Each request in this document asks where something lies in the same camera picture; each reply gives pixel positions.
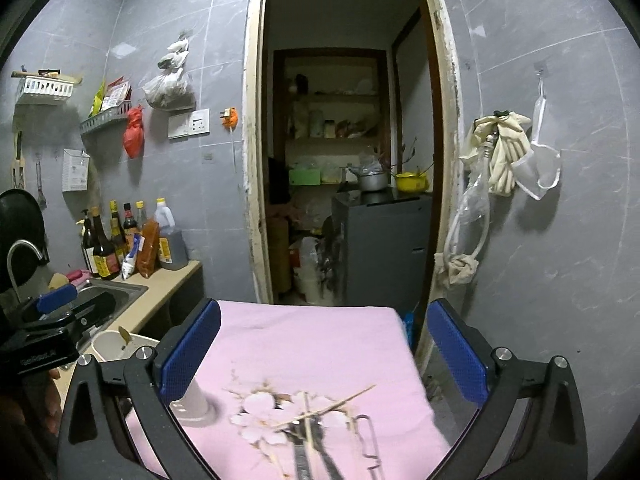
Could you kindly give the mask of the person's left hand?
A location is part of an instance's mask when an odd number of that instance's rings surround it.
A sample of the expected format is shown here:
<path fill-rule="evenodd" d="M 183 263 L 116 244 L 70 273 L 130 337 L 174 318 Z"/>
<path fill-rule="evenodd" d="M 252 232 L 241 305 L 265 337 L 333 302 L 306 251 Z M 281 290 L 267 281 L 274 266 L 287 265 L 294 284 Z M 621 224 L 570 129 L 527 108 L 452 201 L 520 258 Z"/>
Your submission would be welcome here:
<path fill-rule="evenodd" d="M 61 397 L 55 382 L 61 378 L 55 367 L 30 376 L 9 371 L 1 381 L 1 437 L 34 424 L 44 434 L 58 436 L 62 418 Z"/>

